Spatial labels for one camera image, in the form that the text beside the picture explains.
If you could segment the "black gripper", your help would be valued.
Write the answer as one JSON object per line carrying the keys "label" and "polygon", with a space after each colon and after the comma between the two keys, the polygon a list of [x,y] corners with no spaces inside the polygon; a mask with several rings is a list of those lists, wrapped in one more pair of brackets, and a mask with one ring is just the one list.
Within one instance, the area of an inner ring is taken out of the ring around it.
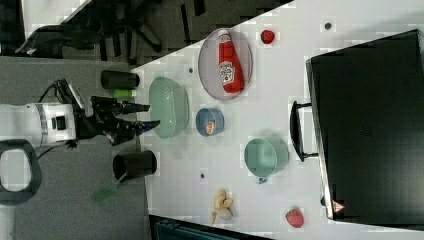
{"label": "black gripper", "polygon": [[126,141],[125,129],[139,136],[160,125],[159,120],[155,121],[134,121],[128,122],[124,128],[124,121],[117,118],[119,114],[130,114],[137,112],[148,112],[149,105],[137,103],[119,103],[115,98],[92,96],[91,106],[93,113],[91,116],[79,115],[76,120],[76,137],[78,140],[94,138],[97,135],[106,136],[111,145],[118,145]]}

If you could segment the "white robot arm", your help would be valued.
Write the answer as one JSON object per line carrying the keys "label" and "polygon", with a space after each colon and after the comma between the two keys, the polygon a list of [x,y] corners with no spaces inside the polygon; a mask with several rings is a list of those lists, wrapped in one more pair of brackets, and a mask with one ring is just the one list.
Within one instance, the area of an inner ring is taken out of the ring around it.
{"label": "white robot arm", "polygon": [[86,116],[78,104],[2,104],[1,140],[24,139],[34,148],[62,144],[75,147],[79,140],[104,135],[115,146],[160,125],[159,120],[127,121],[119,118],[119,115],[147,112],[149,105],[99,96],[92,96],[90,101],[90,116]]}

